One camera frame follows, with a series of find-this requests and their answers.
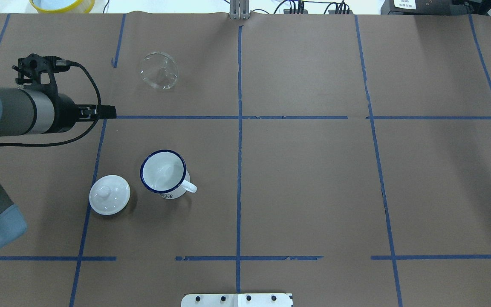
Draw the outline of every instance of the table surface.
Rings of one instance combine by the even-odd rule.
[[[176,60],[174,90],[140,78],[151,51]],[[491,17],[0,14],[0,86],[32,52],[83,64],[118,118],[0,148],[29,223],[0,249],[0,307],[491,306]],[[95,101],[79,70],[57,81]],[[144,188],[162,148],[196,194]],[[88,191],[110,174],[132,196],[101,216]]]

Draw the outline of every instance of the clear glass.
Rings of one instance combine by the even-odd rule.
[[[140,68],[143,80],[158,90],[172,89],[179,74],[173,58],[164,53],[155,51],[143,58]]]

